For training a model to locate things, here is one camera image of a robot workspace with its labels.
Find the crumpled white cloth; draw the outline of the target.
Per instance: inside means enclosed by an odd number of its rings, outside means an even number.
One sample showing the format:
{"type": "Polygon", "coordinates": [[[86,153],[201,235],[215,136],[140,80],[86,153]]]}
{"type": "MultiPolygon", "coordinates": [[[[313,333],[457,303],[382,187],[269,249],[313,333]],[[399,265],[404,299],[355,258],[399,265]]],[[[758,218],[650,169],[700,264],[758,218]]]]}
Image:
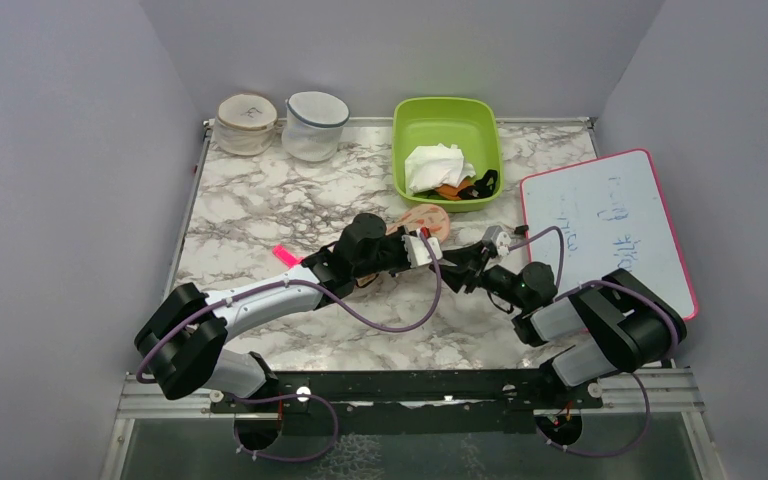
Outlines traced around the crumpled white cloth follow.
{"type": "Polygon", "coordinates": [[[404,174],[406,192],[416,194],[441,186],[457,187],[474,177],[476,169],[456,144],[438,143],[416,147],[404,161],[404,174]]]}

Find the pink plastic clip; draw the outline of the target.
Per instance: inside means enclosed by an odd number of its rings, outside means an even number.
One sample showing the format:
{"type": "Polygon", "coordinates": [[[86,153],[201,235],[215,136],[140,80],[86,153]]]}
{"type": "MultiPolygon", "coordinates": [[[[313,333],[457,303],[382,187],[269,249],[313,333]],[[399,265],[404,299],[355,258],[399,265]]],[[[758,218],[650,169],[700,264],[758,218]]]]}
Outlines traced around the pink plastic clip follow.
{"type": "Polygon", "coordinates": [[[283,245],[274,246],[271,252],[276,259],[278,259],[288,268],[295,267],[296,265],[299,265],[302,261],[301,258],[291,253],[283,245]]]}

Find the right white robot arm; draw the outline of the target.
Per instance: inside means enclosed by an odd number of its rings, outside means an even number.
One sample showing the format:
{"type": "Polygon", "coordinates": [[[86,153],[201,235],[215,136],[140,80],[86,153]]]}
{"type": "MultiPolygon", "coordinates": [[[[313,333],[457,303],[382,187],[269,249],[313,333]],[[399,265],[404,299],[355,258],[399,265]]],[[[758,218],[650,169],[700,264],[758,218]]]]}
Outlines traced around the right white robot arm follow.
{"type": "Polygon", "coordinates": [[[672,356],[686,338],[682,317],[629,271],[619,268],[559,293],[559,273],[530,262],[514,273],[490,266],[499,254],[482,241],[443,253],[443,282],[454,292],[484,290],[494,306],[512,314],[518,339],[539,347],[580,331],[588,338],[540,365],[539,398],[560,407],[577,386],[615,372],[632,373],[672,356]]]}

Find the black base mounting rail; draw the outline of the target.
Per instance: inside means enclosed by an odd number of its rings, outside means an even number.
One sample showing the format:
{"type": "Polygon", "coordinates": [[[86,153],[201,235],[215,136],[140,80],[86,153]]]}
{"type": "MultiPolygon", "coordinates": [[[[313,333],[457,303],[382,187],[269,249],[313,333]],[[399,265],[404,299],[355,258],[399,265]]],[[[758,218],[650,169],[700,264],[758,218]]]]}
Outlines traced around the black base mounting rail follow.
{"type": "Polygon", "coordinates": [[[222,392],[210,411],[266,437],[531,434],[538,415],[601,408],[597,385],[554,384],[538,369],[278,371],[253,399],[222,392]]]}

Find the pink framed whiteboard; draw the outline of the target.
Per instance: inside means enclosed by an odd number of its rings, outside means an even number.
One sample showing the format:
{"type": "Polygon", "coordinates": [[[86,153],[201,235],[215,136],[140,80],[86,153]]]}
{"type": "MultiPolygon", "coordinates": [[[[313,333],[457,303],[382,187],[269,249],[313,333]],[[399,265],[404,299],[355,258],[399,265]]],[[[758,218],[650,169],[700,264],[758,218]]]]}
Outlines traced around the pink framed whiteboard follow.
{"type": "Polygon", "coordinates": [[[696,294],[647,150],[527,176],[520,194],[530,235],[551,226],[561,231],[525,248],[533,261],[564,264],[560,291],[622,268],[683,319],[697,315],[696,294]]]}

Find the orange and black items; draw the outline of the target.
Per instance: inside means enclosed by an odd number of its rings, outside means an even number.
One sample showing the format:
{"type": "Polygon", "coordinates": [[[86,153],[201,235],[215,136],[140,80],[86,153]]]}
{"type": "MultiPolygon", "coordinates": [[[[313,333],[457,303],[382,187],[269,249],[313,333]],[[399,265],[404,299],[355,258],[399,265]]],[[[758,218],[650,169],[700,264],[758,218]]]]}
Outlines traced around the orange and black items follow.
{"type": "Polygon", "coordinates": [[[487,170],[481,178],[467,177],[457,186],[442,185],[417,193],[419,198],[447,201],[486,199],[494,195],[499,180],[498,170],[487,170]]]}

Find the beige round laundry bag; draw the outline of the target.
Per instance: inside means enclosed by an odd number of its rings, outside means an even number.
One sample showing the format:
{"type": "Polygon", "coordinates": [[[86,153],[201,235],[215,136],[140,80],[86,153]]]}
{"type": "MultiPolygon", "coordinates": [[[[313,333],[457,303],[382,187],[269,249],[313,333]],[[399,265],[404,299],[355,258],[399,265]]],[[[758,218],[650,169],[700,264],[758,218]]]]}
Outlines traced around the beige round laundry bag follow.
{"type": "Polygon", "coordinates": [[[217,107],[213,136],[227,153],[256,156],[272,144],[277,119],[277,109],[267,98],[251,93],[232,95],[217,107]]]}

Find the floral mesh laundry bag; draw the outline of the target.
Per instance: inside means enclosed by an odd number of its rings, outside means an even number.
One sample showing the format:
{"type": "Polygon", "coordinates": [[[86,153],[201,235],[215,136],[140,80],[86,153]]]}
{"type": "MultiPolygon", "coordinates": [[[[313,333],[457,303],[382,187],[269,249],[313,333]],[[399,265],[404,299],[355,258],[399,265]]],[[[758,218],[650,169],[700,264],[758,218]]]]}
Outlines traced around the floral mesh laundry bag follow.
{"type": "MultiPolygon", "coordinates": [[[[371,238],[379,238],[393,233],[397,228],[406,228],[409,234],[420,231],[425,238],[435,237],[439,240],[440,248],[448,238],[451,230],[451,221],[448,213],[439,206],[421,204],[409,209],[394,223],[388,224],[381,217],[372,213],[361,213],[354,217],[352,226],[360,226],[362,233],[371,233],[371,238]]],[[[365,284],[374,276],[384,273],[358,273],[354,270],[355,277],[360,284],[365,284]]]]}

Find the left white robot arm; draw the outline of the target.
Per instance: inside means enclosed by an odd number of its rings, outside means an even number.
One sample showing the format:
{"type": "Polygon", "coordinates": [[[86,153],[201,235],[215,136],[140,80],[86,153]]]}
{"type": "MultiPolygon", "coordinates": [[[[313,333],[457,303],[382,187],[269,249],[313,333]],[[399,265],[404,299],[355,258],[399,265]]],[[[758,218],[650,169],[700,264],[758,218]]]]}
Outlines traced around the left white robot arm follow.
{"type": "Polygon", "coordinates": [[[336,304],[341,308],[359,279],[429,266],[439,269],[440,245],[425,227],[388,232],[384,221],[357,215],[340,237],[271,279],[202,292],[175,287],[136,334],[142,360],[136,379],[157,384],[169,400],[210,385],[236,394],[250,410],[273,401],[267,366],[254,354],[234,356],[225,344],[261,325],[336,304]]]}

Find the green plastic bin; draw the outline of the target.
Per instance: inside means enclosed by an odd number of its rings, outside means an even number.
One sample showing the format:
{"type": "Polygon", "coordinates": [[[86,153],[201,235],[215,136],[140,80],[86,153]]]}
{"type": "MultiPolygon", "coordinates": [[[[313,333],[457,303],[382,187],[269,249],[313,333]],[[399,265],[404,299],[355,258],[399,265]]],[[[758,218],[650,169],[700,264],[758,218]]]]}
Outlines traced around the green plastic bin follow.
{"type": "Polygon", "coordinates": [[[482,210],[504,190],[504,162],[495,114],[486,103],[461,97],[416,97],[399,103],[393,114],[391,173],[393,188],[408,205],[428,203],[449,213],[482,210]],[[406,190],[405,160],[419,146],[457,146],[478,175],[498,173],[487,198],[448,200],[435,194],[411,195],[406,190]]]}

